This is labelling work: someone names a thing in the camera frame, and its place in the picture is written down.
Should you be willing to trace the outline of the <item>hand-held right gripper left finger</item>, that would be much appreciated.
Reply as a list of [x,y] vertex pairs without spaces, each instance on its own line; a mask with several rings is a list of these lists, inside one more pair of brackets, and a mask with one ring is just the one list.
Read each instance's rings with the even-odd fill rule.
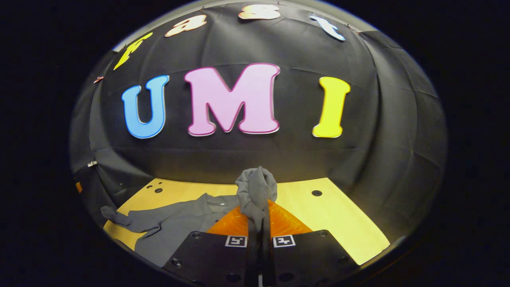
[[256,287],[257,230],[237,207],[207,232],[190,232],[163,269],[192,287]]

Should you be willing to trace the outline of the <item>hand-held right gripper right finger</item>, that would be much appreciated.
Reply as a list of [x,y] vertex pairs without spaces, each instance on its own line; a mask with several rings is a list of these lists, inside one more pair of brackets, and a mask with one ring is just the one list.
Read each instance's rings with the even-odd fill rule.
[[312,231],[286,209],[267,202],[263,221],[263,284],[343,287],[359,265],[328,230]]

